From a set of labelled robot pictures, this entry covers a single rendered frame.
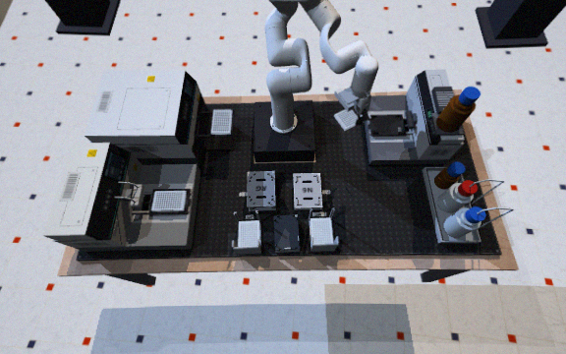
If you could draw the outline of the blue bottle cap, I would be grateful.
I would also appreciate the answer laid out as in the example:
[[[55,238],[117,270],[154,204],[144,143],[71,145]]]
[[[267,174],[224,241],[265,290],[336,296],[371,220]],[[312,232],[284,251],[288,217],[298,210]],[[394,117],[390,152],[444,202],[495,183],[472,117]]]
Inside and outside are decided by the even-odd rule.
[[[463,163],[455,161],[448,167],[447,170],[450,175],[458,177],[465,172],[465,166]]]
[[[475,87],[466,87],[460,94],[460,100],[466,104],[473,104],[481,96],[481,92]]]
[[[466,211],[466,217],[472,223],[479,223],[485,219],[485,212],[477,214],[482,208],[473,206]]]

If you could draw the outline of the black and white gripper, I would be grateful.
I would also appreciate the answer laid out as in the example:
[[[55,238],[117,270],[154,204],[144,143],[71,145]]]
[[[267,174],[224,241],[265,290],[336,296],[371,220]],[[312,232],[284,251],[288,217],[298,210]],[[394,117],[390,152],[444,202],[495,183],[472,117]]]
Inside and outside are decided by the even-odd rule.
[[[356,126],[361,125],[363,122],[362,121],[367,121],[369,120],[368,117],[368,109],[370,106],[370,98],[367,97],[360,97],[359,99],[353,101],[353,103],[355,104],[353,111],[355,112],[356,115],[358,115],[358,119],[356,121]],[[365,105],[364,105],[365,104]],[[360,115],[364,114],[362,117]],[[365,116],[365,118],[364,118]]]

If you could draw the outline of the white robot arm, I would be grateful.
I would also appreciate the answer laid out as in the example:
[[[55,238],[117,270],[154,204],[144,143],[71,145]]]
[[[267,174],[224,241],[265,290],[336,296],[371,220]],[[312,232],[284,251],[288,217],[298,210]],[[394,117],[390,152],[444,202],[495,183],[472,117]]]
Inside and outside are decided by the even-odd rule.
[[[337,89],[336,98],[347,111],[354,109],[353,101],[370,98],[370,91],[378,71],[378,62],[361,40],[338,51],[331,47],[330,38],[339,28],[341,17],[329,0],[269,0],[275,7],[265,21],[266,48],[269,64],[273,67],[298,66],[270,71],[266,77],[270,93],[271,128],[280,134],[297,127],[294,114],[294,96],[291,93],[311,90],[311,60],[307,42],[302,38],[287,39],[287,24],[299,3],[321,32],[321,55],[335,74],[355,68],[351,87]],[[287,95],[286,95],[287,94]]]

